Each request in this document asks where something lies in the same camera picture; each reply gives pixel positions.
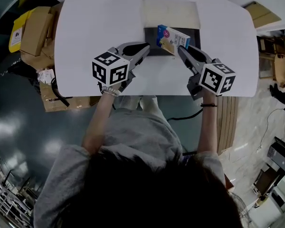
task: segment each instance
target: gray shirt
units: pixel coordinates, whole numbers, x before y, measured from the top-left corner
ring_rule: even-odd
[[[102,149],[129,158],[137,155],[153,167],[164,166],[167,160],[174,158],[182,159],[180,140],[170,125],[157,116],[136,110],[114,111],[109,118]],[[204,152],[196,157],[225,184],[223,168],[216,153]],[[80,146],[61,148],[34,207],[35,228],[54,226],[65,201],[83,187],[89,160],[89,153]]]

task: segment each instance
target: desk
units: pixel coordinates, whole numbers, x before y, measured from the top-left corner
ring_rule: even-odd
[[[258,80],[257,34],[250,14],[227,0],[195,1],[201,49],[237,73],[224,95],[253,96]],[[142,0],[65,0],[55,41],[55,69],[63,96],[100,95],[91,61],[113,46],[144,41]],[[176,57],[147,57],[123,95],[189,95],[191,72]]]

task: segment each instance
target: cardboard sheet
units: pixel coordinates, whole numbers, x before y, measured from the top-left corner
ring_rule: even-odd
[[[195,2],[180,0],[142,0],[144,28],[160,24],[170,28],[200,29],[200,19]]]
[[[281,20],[280,17],[258,2],[249,4],[245,9],[250,13],[255,28]]]
[[[66,100],[70,105],[67,107],[60,100],[58,100],[52,90],[52,86],[40,82],[40,92],[46,112],[88,108],[91,105],[96,104],[100,99],[100,96],[68,97]]]

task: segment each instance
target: hand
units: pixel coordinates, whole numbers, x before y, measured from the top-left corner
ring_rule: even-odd
[[[203,94],[203,104],[215,104],[216,102],[216,96],[209,90],[203,88],[202,89]]]
[[[111,86],[113,89],[119,90],[120,86],[122,85],[122,83],[118,83],[116,85]]]

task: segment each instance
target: gray floor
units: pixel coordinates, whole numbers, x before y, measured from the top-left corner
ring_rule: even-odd
[[[28,177],[44,182],[59,148],[80,144],[95,107],[46,113],[40,95],[26,78],[4,73],[19,54],[11,54],[0,64],[0,158],[4,172],[13,170],[15,185]],[[187,96],[159,96],[166,118],[197,112],[200,102]],[[194,119],[171,121],[185,148],[196,150],[201,114]]]

